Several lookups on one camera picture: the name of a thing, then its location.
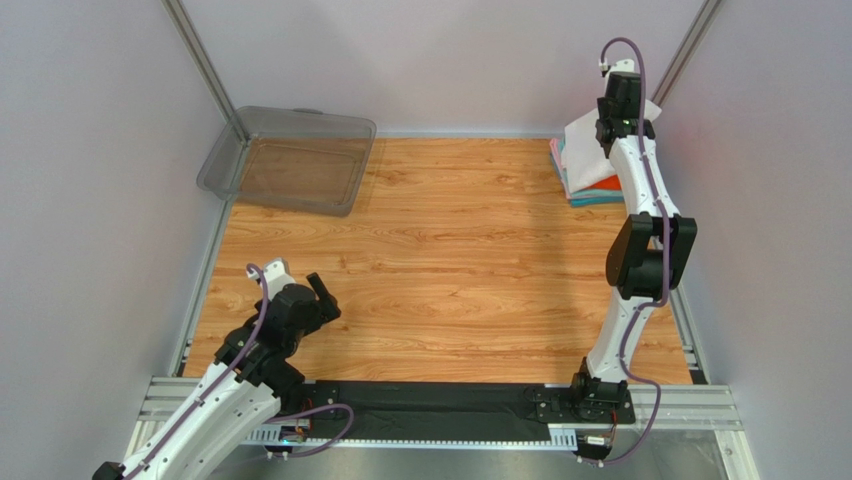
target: cable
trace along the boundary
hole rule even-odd
[[[190,405],[189,408],[187,408],[180,415],[180,417],[178,417],[178,419],[175,421],[175,423],[172,424],[169,430],[165,434],[163,434],[162,438],[160,438],[160,441],[157,442],[156,445],[154,445],[154,448],[152,448],[150,452],[148,452],[148,455],[146,455],[145,458],[143,458],[139,462],[139,464],[136,465],[136,468],[131,470],[130,473],[128,473],[127,476],[124,477],[125,480],[131,480],[132,478],[136,477],[145,469],[146,466],[150,464],[151,460],[153,460],[154,457],[156,457],[157,454],[160,453],[160,450],[162,450],[162,448],[166,445],[166,442],[168,442],[169,439],[174,436],[178,428],[180,428],[180,426],[183,425],[184,422],[186,422],[186,419],[189,418],[189,416],[195,411],[196,408],[198,408],[204,403],[204,400],[207,398],[207,396],[210,395],[210,393],[213,392],[213,390],[217,386],[219,386],[220,383],[222,383],[225,377],[228,376],[228,373],[234,371],[234,369],[240,364],[243,358],[245,358],[245,356],[248,354],[251,347],[254,346],[254,342],[257,339],[257,334],[260,332],[260,327],[261,325],[263,325],[263,321],[266,319],[266,310],[269,307],[269,284],[266,282],[266,276],[263,273],[263,269],[261,269],[257,265],[249,263],[248,265],[246,265],[246,270],[257,274],[258,279],[260,280],[260,288],[261,290],[263,290],[263,299],[260,303],[260,314],[257,317],[257,321],[254,324],[254,329],[251,331],[251,334],[249,335],[246,344],[243,346],[243,348],[240,349],[239,353],[237,353],[237,356],[228,365],[228,368],[222,371],[222,373],[218,377],[216,377],[216,379],[213,380],[213,382],[208,385],[207,388],[205,388],[200,395],[198,395],[198,397],[195,399],[195,402]]]
[[[625,37],[616,37],[604,45],[603,50],[601,50],[600,63],[606,63],[606,51],[611,45],[619,42],[625,43],[633,49],[633,54],[636,55],[636,63],[639,65],[639,126],[636,133],[639,136],[639,153],[641,154],[642,164],[645,167],[645,175],[648,177],[648,183],[651,187],[651,194],[654,197],[654,205],[657,206],[660,210],[660,215],[663,217],[663,289],[659,302],[645,302],[636,307],[636,310],[633,312],[633,316],[630,318],[630,323],[627,324],[627,329],[624,331],[624,336],[621,337],[621,343],[618,346],[618,361],[621,363],[621,368],[624,370],[624,373],[627,374],[627,377],[646,385],[652,385],[656,390],[657,394],[654,400],[654,408],[651,410],[651,416],[648,417],[648,423],[645,425],[645,430],[642,432],[642,435],[639,436],[639,440],[637,440],[636,443],[634,443],[633,446],[625,453],[613,458],[612,460],[604,461],[593,461],[579,456],[577,457],[581,461],[598,467],[603,467],[605,465],[618,465],[627,461],[639,449],[639,447],[645,443],[645,440],[651,433],[651,427],[657,419],[657,413],[660,411],[660,401],[662,400],[663,389],[660,387],[659,383],[651,379],[642,378],[631,372],[630,368],[627,366],[627,362],[624,361],[624,352],[627,349],[627,339],[630,338],[630,334],[633,332],[636,322],[642,315],[642,311],[648,307],[659,308],[665,306],[669,301],[669,287],[671,285],[669,272],[669,257],[671,255],[671,222],[663,199],[660,197],[660,191],[657,188],[657,181],[654,177],[654,172],[651,170],[651,162],[648,159],[648,152],[645,150],[645,61],[642,59],[642,52],[639,51],[639,47],[635,42],[633,42],[633,40]]]
[[[343,427],[343,430],[340,431],[337,435],[334,436],[331,440],[323,443],[319,447],[313,448],[311,450],[305,452],[293,452],[288,455],[290,458],[302,458],[302,457],[310,457],[311,455],[316,455],[320,452],[328,450],[332,445],[337,443],[341,438],[343,438],[347,433],[349,433],[349,429],[352,428],[352,422],[355,420],[355,411],[352,410],[352,407],[346,405],[345,403],[332,403],[330,405],[323,405],[321,407],[312,408],[310,410],[305,410],[304,412],[294,413],[293,415],[287,415],[284,417],[273,417],[267,420],[265,423],[276,423],[283,422],[287,420],[298,420],[300,418],[309,417],[311,415],[327,412],[329,410],[337,410],[342,409],[346,410],[349,414],[349,417],[346,420],[346,426]]]
[[[615,410],[612,411],[612,429],[609,431],[609,444],[615,443],[615,434],[618,431],[618,415]]]
[[[226,470],[231,470],[231,469],[234,469],[234,468],[243,467],[245,465],[257,462],[259,460],[272,460],[273,458],[279,458],[279,459],[280,458],[304,458],[304,457],[316,455],[320,452],[328,450],[329,448],[331,448],[332,445],[334,445],[335,443],[340,441],[341,438],[343,438],[347,433],[349,433],[349,429],[352,428],[352,422],[355,420],[355,411],[352,410],[352,407],[350,407],[349,405],[346,405],[345,403],[332,403],[332,404],[329,404],[329,405],[323,405],[322,407],[312,408],[310,410],[305,410],[304,412],[295,413],[293,415],[286,415],[286,416],[283,416],[283,417],[273,417],[273,418],[270,418],[269,420],[267,420],[266,422],[264,422],[265,424],[270,425],[270,424],[275,424],[277,422],[284,422],[284,421],[288,421],[288,420],[298,420],[300,418],[309,417],[309,416],[317,414],[317,413],[322,413],[322,412],[327,412],[329,410],[337,410],[337,409],[346,410],[346,412],[349,414],[349,417],[346,420],[346,426],[344,426],[343,429],[340,431],[340,433],[335,435],[334,438],[323,443],[319,447],[316,447],[316,448],[313,448],[311,450],[307,450],[307,451],[304,451],[304,452],[289,453],[286,456],[284,456],[282,454],[274,454],[274,453],[271,453],[271,452],[267,452],[263,455],[258,455],[256,457],[250,457],[250,458],[247,458],[247,459],[242,460],[242,461],[237,462],[237,463],[218,467],[218,468],[216,468],[216,470],[213,470],[212,475],[217,475],[217,474],[222,473],[223,471],[226,471]]]

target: folded cloth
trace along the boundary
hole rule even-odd
[[[662,110],[645,100],[645,118],[654,121]],[[560,150],[560,164],[565,169],[568,193],[590,188],[601,180],[615,175],[615,169],[595,141],[595,122],[598,111],[583,115],[565,127],[566,145]]]
[[[621,184],[618,183],[617,176],[604,179],[594,185],[595,187],[600,186],[604,188],[587,188],[585,190],[574,192],[573,194],[569,193],[567,173],[565,169],[562,168],[559,160],[557,160],[559,158],[560,146],[561,142],[558,139],[554,138],[550,141],[550,160],[553,162],[553,168],[556,170],[557,176],[559,176],[559,179],[562,181],[562,186],[565,189],[565,198],[568,199],[572,207],[624,201],[624,195],[620,190]]]

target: transparent plastic tray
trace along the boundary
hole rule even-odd
[[[363,118],[243,107],[219,135],[197,183],[226,200],[346,216],[375,136],[376,124]]]

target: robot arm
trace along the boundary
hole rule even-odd
[[[668,217],[670,228],[669,288],[680,282],[697,233],[695,220],[682,217],[669,198],[657,165],[653,125],[648,120],[643,125],[646,158],[642,158],[638,137],[641,78],[632,72],[632,62],[621,64],[628,65],[629,70],[613,69],[606,74],[606,93],[598,99],[596,138],[618,174],[628,218],[607,255],[606,278],[612,298],[606,320],[572,382],[574,404],[589,418],[604,417],[623,403],[628,378],[624,366],[629,368],[654,310],[648,305],[662,297],[664,252],[649,248],[649,243],[662,240],[663,215]],[[634,315],[636,321],[625,339]]]
[[[206,478],[252,430],[279,413],[301,411],[305,377],[286,359],[296,353],[303,337],[338,318],[340,310],[317,274],[308,276],[312,289],[296,283],[281,259],[263,270],[269,297],[266,316],[239,364],[230,368],[250,343],[259,314],[228,334],[196,394],[151,441],[122,464],[101,465],[93,480]],[[249,278],[260,280],[256,273]]]
[[[671,219],[673,228],[678,229],[678,235],[675,235],[675,238],[679,240],[676,240],[677,244],[673,246],[678,249],[683,248],[679,242],[684,242],[686,240],[682,235],[683,224],[685,222],[683,221],[684,219],[680,218],[679,211],[669,198],[665,184],[663,183],[663,178],[657,165],[656,142],[652,139],[646,138],[645,149],[648,156],[648,162],[651,167],[650,170],[654,175],[657,191],[665,204],[665,211]],[[612,298],[610,300],[609,310],[607,311],[603,329],[601,330],[597,343],[589,353],[587,362],[589,374],[592,377],[600,378],[605,382],[618,383],[622,380],[627,380],[627,374],[621,368],[621,362],[618,360],[618,351],[621,338],[627,329],[630,317],[639,305],[651,302],[655,299],[653,295],[655,292],[652,292],[652,290],[656,290],[662,284],[661,276],[659,274],[653,274],[653,272],[651,272],[652,274],[649,275],[649,278],[641,279],[643,284],[641,286],[628,282],[626,275],[630,273],[631,268],[636,268],[636,272],[643,273],[639,270],[642,269],[646,262],[646,270],[650,270],[651,268],[659,270],[661,268],[661,264],[655,261],[658,257],[661,258],[661,251],[652,250],[650,252],[650,258],[644,258],[645,254],[648,253],[648,239],[645,238],[647,235],[639,233],[639,230],[650,226],[650,236],[655,236],[653,230],[653,219],[659,219],[662,213],[654,201],[648,176],[646,175],[645,169],[642,165],[637,137],[635,135],[631,135],[626,138],[619,138],[615,140],[615,142],[613,142],[612,149],[610,150],[609,159],[618,174],[619,181],[621,182],[624,192],[624,203],[627,206],[627,212],[630,216],[625,223],[625,228],[622,229],[622,232],[616,239],[616,242],[613,245],[612,250],[610,250],[610,254],[607,258],[607,281],[612,286]],[[693,229],[688,248],[691,248],[692,240],[694,240],[694,238]],[[683,270],[683,265],[678,265],[677,263],[678,262],[672,262],[676,273]],[[672,288],[677,286],[679,277],[679,273],[677,274],[677,278],[675,278],[675,275],[672,275],[672,279],[674,280],[671,285]],[[648,321],[653,310],[654,309],[650,307],[642,310],[635,327],[630,333],[630,337],[627,339],[624,357],[625,363],[628,366],[633,358],[636,346],[639,343],[639,337],[642,334],[645,323]]]

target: white wall panel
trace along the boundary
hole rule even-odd
[[[764,479],[847,478],[852,3],[725,2],[656,122],[683,286]]]
[[[611,37],[639,42],[656,85],[701,0],[184,4],[236,107],[362,116],[384,133],[550,134],[595,107]]]
[[[160,2],[0,6],[0,477],[121,460],[167,374],[223,121]]]

